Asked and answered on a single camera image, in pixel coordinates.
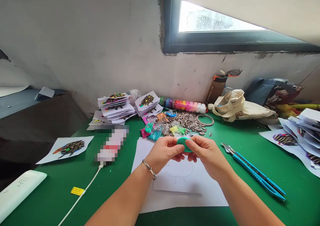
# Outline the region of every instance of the sloped ceiling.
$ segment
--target sloped ceiling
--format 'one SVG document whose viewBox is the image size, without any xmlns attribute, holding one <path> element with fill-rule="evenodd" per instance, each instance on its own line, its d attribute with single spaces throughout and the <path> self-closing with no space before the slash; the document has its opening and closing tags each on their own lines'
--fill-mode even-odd
<svg viewBox="0 0 320 226">
<path fill-rule="evenodd" d="M 320 0 L 184 0 L 320 46 Z"/>
</svg>

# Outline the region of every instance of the pile of sunflower seeds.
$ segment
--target pile of sunflower seeds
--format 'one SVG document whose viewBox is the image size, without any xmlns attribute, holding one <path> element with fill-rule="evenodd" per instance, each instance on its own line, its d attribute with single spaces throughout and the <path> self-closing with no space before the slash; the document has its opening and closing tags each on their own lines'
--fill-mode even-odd
<svg viewBox="0 0 320 226">
<path fill-rule="evenodd" d="M 174 126 L 176 121 L 181 127 L 186 128 L 185 135 L 191 131 L 199 133 L 199 135 L 204 136 L 207 129 L 205 125 L 197 120 L 197 115 L 193 112 L 177 112 L 177 116 L 170 118 L 167 116 L 169 122 L 167 122 L 162 128 L 162 134 L 164 136 L 173 136 L 170 128 Z"/>
</svg>

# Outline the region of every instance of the charging cable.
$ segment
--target charging cable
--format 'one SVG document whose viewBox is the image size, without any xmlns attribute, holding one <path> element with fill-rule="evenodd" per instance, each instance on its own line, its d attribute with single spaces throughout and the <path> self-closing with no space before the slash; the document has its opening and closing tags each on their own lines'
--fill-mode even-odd
<svg viewBox="0 0 320 226">
<path fill-rule="evenodd" d="M 96 178 L 96 176 L 98 175 L 98 172 L 103 168 L 103 162 L 101 162 L 101 164 L 99 165 L 98 171 L 96 173 L 96 175 L 93 177 L 93 179 L 91 180 L 91 182 L 88 184 L 88 186 L 86 187 L 86 189 L 82 192 L 82 194 L 79 196 L 79 198 L 77 199 L 77 201 L 74 203 L 74 205 L 71 207 L 71 209 L 69 210 L 69 212 L 66 214 L 66 216 L 64 216 L 63 220 L 59 223 L 58 226 L 61 226 L 61 224 L 63 223 L 63 221 L 68 217 L 68 215 L 71 213 L 71 211 L 73 210 L 73 208 L 77 205 L 77 203 L 79 202 L 79 200 L 81 199 L 81 197 L 85 194 L 85 192 L 87 191 L 87 189 L 90 187 L 90 185 L 92 184 L 92 182 L 94 181 L 94 179 Z"/>
</svg>

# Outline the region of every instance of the green table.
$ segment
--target green table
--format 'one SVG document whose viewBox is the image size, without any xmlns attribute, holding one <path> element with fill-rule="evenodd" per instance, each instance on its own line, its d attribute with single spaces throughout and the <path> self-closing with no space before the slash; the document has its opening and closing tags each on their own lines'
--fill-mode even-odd
<svg viewBox="0 0 320 226">
<path fill-rule="evenodd" d="M 267 141 L 258 132 L 267 131 L 255 121 L 226 123 L 213 115 L 215 123 L 207 127 L 205 137 L 229 144 L 247 160 L 279 185 L 287 194 L 286 203 L 271 197 L 249 173 L 228 155 L 235 172 L 255 191 L 263 202 L 286 225 L 319 225 L 320 179 L 310 173 L 298 158 Z M 63 225 L 84 225 L 94 212 L 126 180 L 131 173 L 137 140 L 144 123 L 138 117 L 126 122 L 130 127 L 118 161 L 105 166 L 86 194 L 78 202 Z M 107 131 L 86 131 L 87 124 L 74 137 L 92 136 L 87 150 L 72 158 L 41 165 L 38 171 L 47 178 L 3 221 L 5 225 L 58 225 L 78 196 L 71 194 L 75 187 L 86 188 L 98 169 L 94 156 L 108 137 Z M 140 214 L 136 225 L 236 225 L 229 207 L 173 208 Z"/>
</svg>

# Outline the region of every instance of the beige bag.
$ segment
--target beige bag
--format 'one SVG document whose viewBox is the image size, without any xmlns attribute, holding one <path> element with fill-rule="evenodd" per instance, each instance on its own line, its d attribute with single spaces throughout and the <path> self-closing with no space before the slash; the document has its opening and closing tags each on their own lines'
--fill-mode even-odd
<svg viewBox="0 0 320 226">
<path fill-rule="evenodd" d="M 275 111 L 269 110 L 256 103 L 246 101 L 244 91 L 236 89 L 228 92 L 224 96 L 218 97 L 212 112 L 223 117 L 224 121 L 233 122 L 236 119 L 258 119 L 266 118 L 276 114 Z"/>
</svg>

